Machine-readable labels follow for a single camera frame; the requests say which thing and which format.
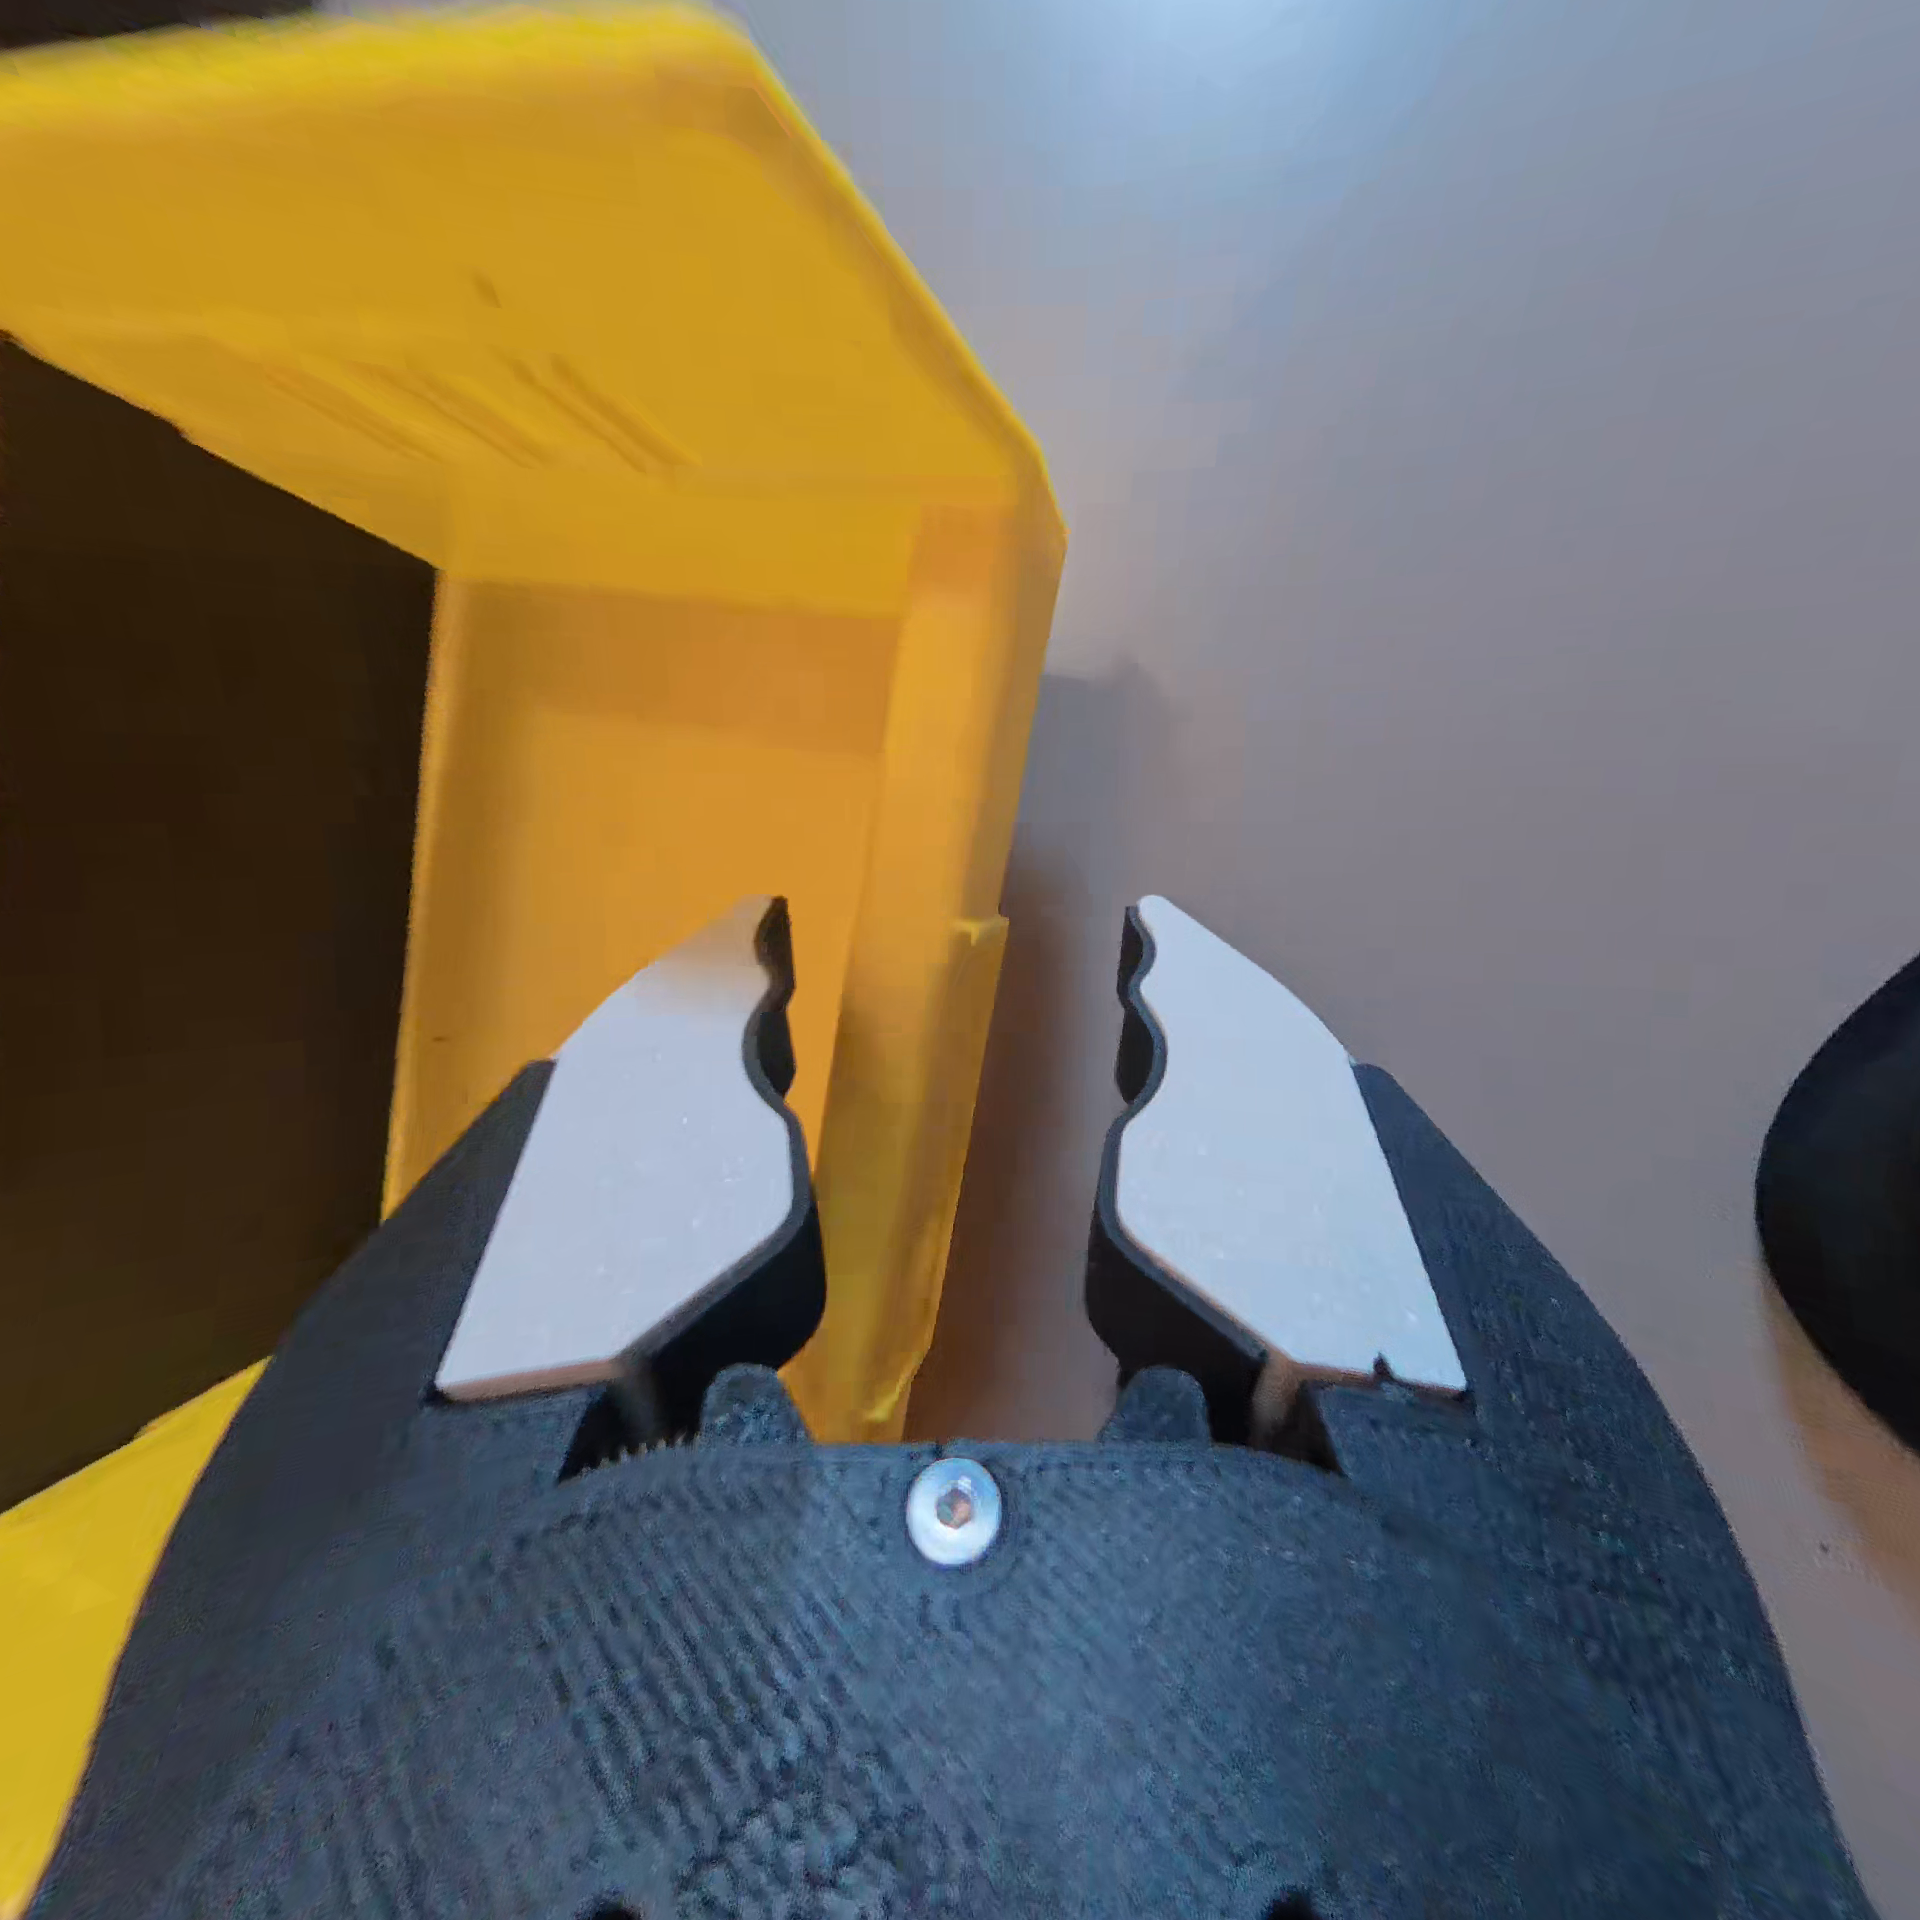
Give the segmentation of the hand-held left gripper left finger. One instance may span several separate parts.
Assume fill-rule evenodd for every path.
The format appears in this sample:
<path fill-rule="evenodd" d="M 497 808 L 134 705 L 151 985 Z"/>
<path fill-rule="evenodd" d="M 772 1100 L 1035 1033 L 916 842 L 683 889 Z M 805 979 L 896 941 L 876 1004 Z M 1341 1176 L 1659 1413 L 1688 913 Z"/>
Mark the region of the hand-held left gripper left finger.
<path fill-rule="evenodd" d="M 747 897 L 613 991 L 551 1059 L 435 1387 L 504 1401 L 625 1384 L 696 1401 L 781 1370 L 824 1317 L 788 1106 L 788 907 Z"/>

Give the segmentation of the yellow plastic bin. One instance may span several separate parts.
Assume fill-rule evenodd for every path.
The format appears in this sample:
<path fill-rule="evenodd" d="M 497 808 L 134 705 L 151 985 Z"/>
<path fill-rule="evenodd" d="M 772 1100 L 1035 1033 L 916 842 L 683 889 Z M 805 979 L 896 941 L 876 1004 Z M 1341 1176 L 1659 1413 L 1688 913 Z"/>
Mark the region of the yellow plastic bin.
<path fill-rule="evenodd" d="M 5 1915 L 799 1906 L 953 1844 L 701 1399 L 446 1401 L 553 1055 L 788 907 L 823 1322 L 928 1351 L 1064 524 L 696 7 L 5 51 Z"/>

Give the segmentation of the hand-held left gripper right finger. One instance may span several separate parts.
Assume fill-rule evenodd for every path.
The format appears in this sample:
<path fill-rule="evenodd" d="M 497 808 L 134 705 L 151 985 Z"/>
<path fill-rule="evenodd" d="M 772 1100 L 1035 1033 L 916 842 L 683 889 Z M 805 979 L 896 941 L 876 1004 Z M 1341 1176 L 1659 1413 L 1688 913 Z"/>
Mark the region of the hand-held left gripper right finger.
<path fill-rule="evenodd" d="M 1360 1088 L 1288 988 L 1164 897 L 1128 904 L 1085 1311 L 1120 1385 L 1195 1384 L 1228 1444 L 1315 1387 L 1462 1403 L 1469 1381 Z"/>

